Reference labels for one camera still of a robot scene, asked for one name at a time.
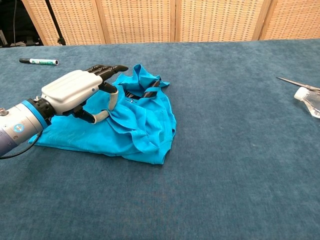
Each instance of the green marker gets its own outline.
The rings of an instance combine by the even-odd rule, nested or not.
[[[20,63],[23,64],[44,64],[44,65],[58,65],[59,62],[56,59],[35,59],[35,58],[20,58]]]

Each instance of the scissor blade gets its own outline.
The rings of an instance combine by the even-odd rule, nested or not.
[[[307,84],[304,84],[304,83],[301,83],[301,82],[298,82],[298,81],[292,81],[292,80],[289,80],[289,79],[286,79],[286,78],[283,78],[283,77],[278,77],[277,76],[276,78],[280,79],[280,80],[283,80],[283,81],[286,81],[288,83],[300,86],[300,87],[304,87],[304,88],[312,90],[312,91],[320,91],[319,87],[310,86],[310,85],[307,85]]]

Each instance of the wicker panel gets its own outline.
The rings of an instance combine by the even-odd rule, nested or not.
[[[95,0],[51,0],[50,3],[67,45],[106,43]]]
[[[180,0],[176,40],[181,42],[249,41],[264,0]]]
[[[109,43],[174,40],[174,0],[97,0]]]
[[[59,45],[59,35],[45,0],[22,0],[44,45]]]
[[[320,38],[320,0],[278,0],[262,40]]]

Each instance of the blue cloth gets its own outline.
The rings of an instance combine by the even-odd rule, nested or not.
[[[149,87],[156,80],[160,82],[159,87]],[[162,165],[176,134],[176,119],[170,100],[161,89],[169,84],[137,64],[132,76],[122,73],[114,82],[119,94],[114,110],[108,110],[110,116],[107,119],[90,124],[72,115],[54,116],[52,125],[43,131],[36,144]],[[126,91],[139,97],[144,92],[157,94],[137,100],[126,97]],[[99,91],[83,108],[97,114],[108,108],[109,99],[108,93]]]

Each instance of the robotic arm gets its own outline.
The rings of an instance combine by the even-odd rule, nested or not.
[[[95,65],[84,71],[75,70],[44,86],[41,97],[29,98],[8,110],[0,108],[0,157],[42,133],[51,124],[53,116],[73,115],[91,124],[107,118],[108,111],[92,115],[83,106],[88,98],[102,90],[110,94],[108,109],[112,111],[117,103],[118,89],[105,80],[126,70],[128,68],[122,65]]]

